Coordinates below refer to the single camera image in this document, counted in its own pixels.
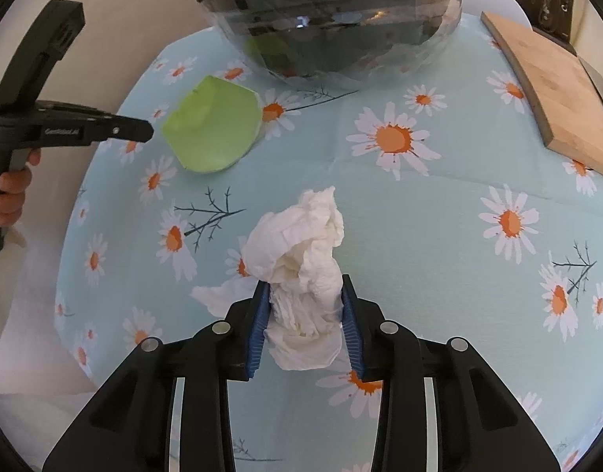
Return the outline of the person's left hand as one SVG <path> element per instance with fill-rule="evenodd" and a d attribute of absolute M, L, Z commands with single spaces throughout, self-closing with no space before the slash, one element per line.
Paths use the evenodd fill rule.
<path fill-rule="evenodd" d="M 41 161 L 41 150 L 29 152 L 21 171 L 8 171 L 0 175 L 0 228 L 15 225 L 21 218 L 26 198 L 26 190 L 33 180 L 31 166 Z"/>

